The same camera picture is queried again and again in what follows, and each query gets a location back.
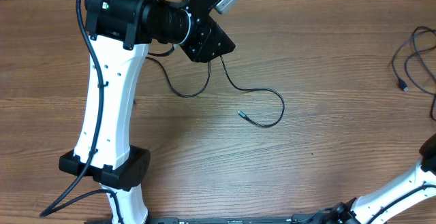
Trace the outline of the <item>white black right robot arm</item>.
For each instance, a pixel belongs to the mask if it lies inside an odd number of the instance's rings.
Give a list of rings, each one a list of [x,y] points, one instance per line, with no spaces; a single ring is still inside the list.
[[[386,223],[413,205],[435,196],[435,138],[419,150],[420,158],[403,175],[376,192],[352,200],[351,206],[336,206],[323,223]]]

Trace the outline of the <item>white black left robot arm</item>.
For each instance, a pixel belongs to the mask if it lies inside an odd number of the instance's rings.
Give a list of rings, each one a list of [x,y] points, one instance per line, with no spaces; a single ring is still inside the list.
[[[234,50],[234,42],[211,18],[236,0],[79,0],[87,11],[86,41],[92,47],[87,103],[75,148],[59,169],[90,176],[108,196],[113,223],[146,223],[149,212],[141,183],[148,150],[129,143],[129,124],[138,76],[153,40],[182,48],[207,63]]]

